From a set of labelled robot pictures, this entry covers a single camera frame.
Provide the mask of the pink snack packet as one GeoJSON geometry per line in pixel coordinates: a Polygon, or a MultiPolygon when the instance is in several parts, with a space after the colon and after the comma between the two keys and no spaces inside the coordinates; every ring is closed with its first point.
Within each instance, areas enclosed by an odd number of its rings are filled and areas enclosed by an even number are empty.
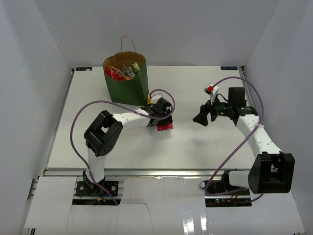
{"type": "Polygon", "coordinates": [[[158,131],[171,130],[171,129],[173,129],[173,128],[174,128],[174,126],[173,126],[172,123],[157,126],[157,130],[158,130],[158,131]]]}

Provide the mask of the green snack packet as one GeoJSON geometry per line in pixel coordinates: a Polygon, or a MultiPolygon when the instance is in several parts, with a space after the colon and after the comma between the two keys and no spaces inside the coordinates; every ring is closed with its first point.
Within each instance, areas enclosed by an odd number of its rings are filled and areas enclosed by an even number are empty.
{"type": "Polygon", "coordinates": [[[132,64],[132,67],[133,67],[133,71],[135,74],[138,74],[141,70],[140,66],[138,65],[138,63],[134,63],[132,64]]]}

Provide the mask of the grey foil snack packet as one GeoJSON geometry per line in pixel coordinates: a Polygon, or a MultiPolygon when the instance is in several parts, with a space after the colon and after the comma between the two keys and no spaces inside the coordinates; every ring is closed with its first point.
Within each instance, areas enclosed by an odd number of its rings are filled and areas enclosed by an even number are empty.
{"type": "Polygon", "coordinates": [[[134,77],[134,71],[131,67],[127,67],[125,65],[122,66],[122,71],[125,75],[130,76],[130,77],[134,77]]]}

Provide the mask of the large red snack bag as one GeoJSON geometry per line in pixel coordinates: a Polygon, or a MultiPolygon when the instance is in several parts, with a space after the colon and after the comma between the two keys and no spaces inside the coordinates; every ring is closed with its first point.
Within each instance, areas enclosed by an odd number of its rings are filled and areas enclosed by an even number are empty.
{"type": "Polygon", "coordinates": [[[105,67],[104,73],[116,81],[128,81],[134,79],[134,77],[125,75],[123,72],[115,68],[109,69],[108,67],[105,67]]]}

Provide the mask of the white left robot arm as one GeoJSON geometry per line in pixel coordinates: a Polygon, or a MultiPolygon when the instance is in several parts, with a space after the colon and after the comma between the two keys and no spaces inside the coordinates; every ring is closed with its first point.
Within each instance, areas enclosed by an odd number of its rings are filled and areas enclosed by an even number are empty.
{"type": "Polygon", "coordinates": [[[172,123],[171,110],[172,104],[161,97],[156,103],[145,105],[133,113],[111,114],[104,110],[96,117],[84,134],[90,166],[84,180],[88,181],[86,188],[92,195],[103,191],[101,181],[105,179],[106,156],[113,150],[122,131],[172,123]]]}

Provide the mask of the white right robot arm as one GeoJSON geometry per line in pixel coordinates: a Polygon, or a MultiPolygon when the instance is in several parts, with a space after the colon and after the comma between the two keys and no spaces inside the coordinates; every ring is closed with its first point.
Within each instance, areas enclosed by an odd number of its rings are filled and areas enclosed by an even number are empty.
{"type": "Polygon", "coordinates": [[[222,175],[221,190],[233,195],[239,188],[249,189],[255,194],[288,193],[291,190],[294,156],[284,153],[270,139],[265,128],[259,123],[260,117],[254,107],[247,106],[245,89],[231,87],[225,102],[218,99],[218,87],[208,85],[204,92],[210,99],[200,107],[193,122],[208,125],[217,117],[228,117],[242,132],[254,155],[254,163],[249,170],[230,170],[222,175]]]}

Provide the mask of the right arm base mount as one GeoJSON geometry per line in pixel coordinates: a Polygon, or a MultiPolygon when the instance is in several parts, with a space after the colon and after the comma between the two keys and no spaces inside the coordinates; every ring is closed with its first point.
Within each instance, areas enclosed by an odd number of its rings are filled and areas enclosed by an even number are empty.
{"type": "Polygon", "coordinates": [[[241,187],[226,186],[222,180],[213,181],[207,189],[211,196],[205,196],[207,208],[251,207],[249,190],[236,191],[241,187]]]}

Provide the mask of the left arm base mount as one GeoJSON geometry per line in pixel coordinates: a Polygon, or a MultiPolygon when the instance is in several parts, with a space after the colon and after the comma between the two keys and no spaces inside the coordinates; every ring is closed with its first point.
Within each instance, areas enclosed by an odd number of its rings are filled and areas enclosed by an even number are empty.
{"type": "Polygon", "coordinates": [[[96,185],[89,180],[86,171],[83,172],[82,180],[76,182],[74,192],[74,205],[93,205],[93,206],[117,206],[121,199],[118,199],[119,182],[101,180],[96,185]]]}

